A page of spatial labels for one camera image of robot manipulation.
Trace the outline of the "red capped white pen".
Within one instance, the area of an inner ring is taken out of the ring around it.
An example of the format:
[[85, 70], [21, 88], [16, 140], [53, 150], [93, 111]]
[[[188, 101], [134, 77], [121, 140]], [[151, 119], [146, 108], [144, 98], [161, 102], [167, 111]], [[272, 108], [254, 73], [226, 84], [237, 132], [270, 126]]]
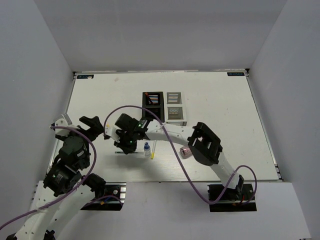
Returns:
[[145, 94], [145, 97], [146, 97], [146, 101], [147, 101], [147, 104], [148, 105], [153, 105], [153, 101], [152, 99], [150, 98], [149, 94], [147, 92], [144, 93]]

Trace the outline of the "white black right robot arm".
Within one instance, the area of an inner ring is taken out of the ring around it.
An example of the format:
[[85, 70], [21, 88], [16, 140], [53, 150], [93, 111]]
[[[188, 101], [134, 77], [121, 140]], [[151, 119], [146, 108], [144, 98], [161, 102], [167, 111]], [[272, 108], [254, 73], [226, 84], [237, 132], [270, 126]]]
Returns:
[[178, 126], [159, 122], [150, 117], [140, 120], [123, 113], [115, 127], [106, 127], [105, 134], [114, 145], [127, 155], [136, 151], [137, 141], [171, 141], [190, 149], [194, 159], [209, 166], [226, 188], [222, 195], [229, 201], [239, 200], [244, 193], [244, 178], [229, 164], [221, 146], [220, 138], [203, 122], [195, 126]]

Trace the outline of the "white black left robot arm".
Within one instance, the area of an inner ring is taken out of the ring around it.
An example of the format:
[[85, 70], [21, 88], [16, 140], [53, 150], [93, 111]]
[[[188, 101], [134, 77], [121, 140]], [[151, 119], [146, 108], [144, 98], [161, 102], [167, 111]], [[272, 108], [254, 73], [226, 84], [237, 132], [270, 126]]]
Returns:
[[22, 227], [9, 240], [55, 240], [72, 217], [90, 200], [105, 196], [105, 181], [94, 174], [97, 157], [93, 141], [104, 132], [98, 116], [82, 116], [87, 129], [73, 125], [63, 114], [51, 125], [62, 141], [51, 168], [39, 184], [34, 209], [25, 213]]

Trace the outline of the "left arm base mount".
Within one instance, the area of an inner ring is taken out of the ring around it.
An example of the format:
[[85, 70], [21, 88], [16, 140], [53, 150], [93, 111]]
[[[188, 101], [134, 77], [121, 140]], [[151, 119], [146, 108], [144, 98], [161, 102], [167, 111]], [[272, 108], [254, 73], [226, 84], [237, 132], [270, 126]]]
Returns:
[[103, 197], [91, 200], [82, 211], [120, 211], [123, 207], [126, 197], [126, 183], [111, 182], [105, 185]]

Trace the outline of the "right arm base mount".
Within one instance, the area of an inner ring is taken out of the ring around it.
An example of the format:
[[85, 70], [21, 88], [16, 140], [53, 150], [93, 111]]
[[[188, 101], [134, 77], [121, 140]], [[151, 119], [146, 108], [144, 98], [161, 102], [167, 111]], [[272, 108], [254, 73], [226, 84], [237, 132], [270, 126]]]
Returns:
[[[224, 186], [222, 184], [209, 184], [207, 186], [209, 200], [217, 199], [223, 189]], [[245, 204], [253, 195], [253, 191], [254, 188], [249, 183], [243, 185], [242, 193], [239, 197], [230, 196], [228, 190], [226, 190], [218, 203], [209, 205], [209, 211], [211, 213], [256, 212], [255, 197]]]

